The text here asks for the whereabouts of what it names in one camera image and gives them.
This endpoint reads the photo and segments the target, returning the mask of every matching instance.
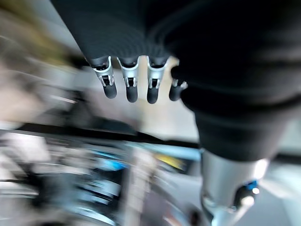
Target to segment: silver metal cylinder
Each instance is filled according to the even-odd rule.
[[[232,226],[254,204],[252,196],[243,197],[241,206],[234,205],[239,188],[260,180],[269,165],[268,159],[258,161],[232,161],[207,150],[202,153],[203,186],[201,202],[212,219],[212,226]]]
[[[133,78],[133,82],[134,82],[133,87],[137,86],[139,58],[140,57],[138,57],[137,64],[134,67],[122,66],[121,61],[119,60],[119,58],[117,58],[119,65],[121,67],[121,71],[122,71],[122,75],[123,75],[123,79],[126,84],[126,87],[130,87],[129,82],[128,82],[129,78]]]
[[[108,68],[104,69],[104,70],[97,70],[96,68],[93,68],[93,70],[95,71],[98,79],[100,80],[100,82],[102,83],[102,85],[104,87],[106,87],[107,85],[105,84],[105,81],[103,79],[104,76],[108,76],[109,82],[110,82],[110,86],[112,86],[114,84],[114,73],[113,73],[113,67],[112,67],[112,63],[111,63],[111,57],[108,57],[108,61],[109,61],[109,66]]]
[[[163,67],[160,68],[154,68],[150,64],[150,58],[147,56],[147,78],[148,78],[148,85],[149,88],[153,88],[152,86],[152,80],[157,79],[157,84],[156,84],[156,89],[159,88],[160,83],[162,81],[163,75],[164,75],[164,70],[166,68],[167,62],[164,64]]]

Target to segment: yellow object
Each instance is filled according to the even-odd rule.
[[[170,157],[167,155],[163,155],[163,154],[157,154],[156,158],[160,161],[165,162],[166,164],[175,167],[179,170],[183,170],[183,162],[177,158],[174,157]]]

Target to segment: robotic hand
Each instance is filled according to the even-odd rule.
[[[301,110],[300,1],[52,2],[105,91],[112,90],[109,98],[116,88],[108,56],[119,58],[130,102],[137,99],[138,57],[149,56],[151,104],[167,56],[180,60],[170,99],[186,81],[181,99],[195,113],[203,148],[204,224],[234,225],[253,205],[287,122]]]

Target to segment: black fingertip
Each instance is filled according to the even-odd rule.
[[[117,95],[115,83],[112,86],[104,86],[103,90],[105,95],[110,99],[113,99]]]
[[[127,100],[131,103],[136,102],[138,98],[138,89],[137,87],[127,87]]]
[[[158,99],[158,92],[159,92],[159,89],[156,89],[156,88],[149,88],[147,90],[147,101],[150,103],[150,104],[154,104],[156,103],[157,99]]]
[[[182,92],[181,86],[176,86],[176,87],[171,86],[169,91],[169,99],[171,101],[177,101],[178,99],[180,99],[181,92]]]

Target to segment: black cylinder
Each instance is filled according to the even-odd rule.
[[[127,100],[131,103],[136,102],[138,98],[138,89],[136,87],[127,87]]]
[[[104,93],[105,95],[109,98],[109,99],[113,99],[115,98],[115,96],[117,95],[117,90],[116,90],[116,86],[115,83],[113,83],[113,85],[108,85],[108,86],[104,86],[103,87]]]
[[[156,88],[148,88],[147,90],[147,101],[150,104],[154,104],[156,103],[157,99],[158,99],[158,93],[159,93],[159,89]]]
[[[182,92],[181,86],[175,87],[172,85],[169,91],[169,99],[171,101],[177,101],[178,99],[180,99],[181,92]]]
[[[301,95],[274,105],[248,105],[188,87],[181,98],[195,113],[201,147],[235,161],[273,157],[287,122],[301,113]]]

